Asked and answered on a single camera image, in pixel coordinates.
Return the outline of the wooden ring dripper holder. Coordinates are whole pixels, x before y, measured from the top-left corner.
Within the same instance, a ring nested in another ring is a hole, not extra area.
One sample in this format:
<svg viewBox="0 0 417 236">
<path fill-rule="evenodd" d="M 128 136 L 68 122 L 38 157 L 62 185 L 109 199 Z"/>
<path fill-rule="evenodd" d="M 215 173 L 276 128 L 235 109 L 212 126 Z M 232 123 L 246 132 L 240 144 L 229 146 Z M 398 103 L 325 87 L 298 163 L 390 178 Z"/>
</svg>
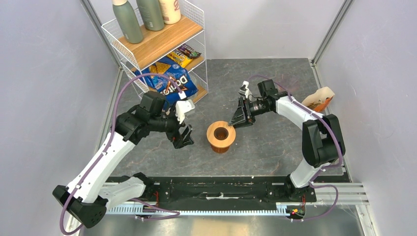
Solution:
<svg viewBox="0 0 417 236">
<path fill-rule="evenodd" d="M 216 121 L 207 128 L 206 137 L 213 147 L 228 148 L 236 139 L 236 131 L 226 121 Z"/>
</svg>

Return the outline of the amber glass carafe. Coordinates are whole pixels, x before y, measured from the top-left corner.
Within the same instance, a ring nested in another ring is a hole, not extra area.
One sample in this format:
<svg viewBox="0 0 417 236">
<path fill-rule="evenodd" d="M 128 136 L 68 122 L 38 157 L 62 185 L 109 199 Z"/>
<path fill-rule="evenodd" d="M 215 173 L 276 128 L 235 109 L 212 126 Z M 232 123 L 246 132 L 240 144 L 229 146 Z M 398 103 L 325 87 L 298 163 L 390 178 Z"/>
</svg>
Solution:
<svg viewBox="0 0 417 236">
<path fill-rule="evenodd" d="M 214 145 L 210 145 L 210 146 L 211 146 L 211 149 L 216 153 L 225 153 L 230 148 L 230 145 L 224 146 L 224 147 L 217 147 L 217 146 L 214 146 Z"/>
</svg>

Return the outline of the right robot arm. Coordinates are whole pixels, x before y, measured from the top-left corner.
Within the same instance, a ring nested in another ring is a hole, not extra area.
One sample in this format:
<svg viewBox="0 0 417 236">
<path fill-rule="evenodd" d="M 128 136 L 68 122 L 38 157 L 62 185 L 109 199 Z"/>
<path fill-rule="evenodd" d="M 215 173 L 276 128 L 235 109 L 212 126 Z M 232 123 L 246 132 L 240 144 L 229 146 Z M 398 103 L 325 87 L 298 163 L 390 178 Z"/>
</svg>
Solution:
<svg viewBox="0 0 417 236">
<path fill-rule="evenodd" d="M 298 102 L 286 90 L 279 91 L 273 80 L 257 84 L 260 95 L 254 97 L 244 81 L 239 89 L 237 110 L 229 121 L 234 128 L 251 126 L 256 116 L 274 112 L 284 116 L 302 131 L 303 159 L 286 177 L 282 196 L 297 201 L 312 189 L 312 182 L 326 168 L 341 165 L 346 152 L 337 116 L 323 115 Z"/>
</svg>

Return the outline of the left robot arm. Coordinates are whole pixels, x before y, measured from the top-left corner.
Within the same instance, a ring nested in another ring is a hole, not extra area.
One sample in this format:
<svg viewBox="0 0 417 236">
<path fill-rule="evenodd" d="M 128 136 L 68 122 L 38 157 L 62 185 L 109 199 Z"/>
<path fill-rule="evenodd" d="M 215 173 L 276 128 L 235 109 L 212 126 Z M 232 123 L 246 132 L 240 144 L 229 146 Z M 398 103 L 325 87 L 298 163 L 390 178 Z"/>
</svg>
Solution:
<svg viewBox="0 0 417 236">
<path fill-rule="evenodd" d="M 67 185 L 57 185 L 53 196 L 86 228 L 97 225 L 106 212 L 128 200 L 150 200 L 154 195 L 151 179 L 142 173 L 112 186 L 104 183 L 122 159 L 150 132 L 165 133 L 175 149 L 192 145 L 192 126 L 185 124 L 186 114 L 195 109 L 191 99 L 167 107 L 166 96 L 146 92 L 140 104 L 118 115 L 106 139 L 84 169 Z"/>
</svg>

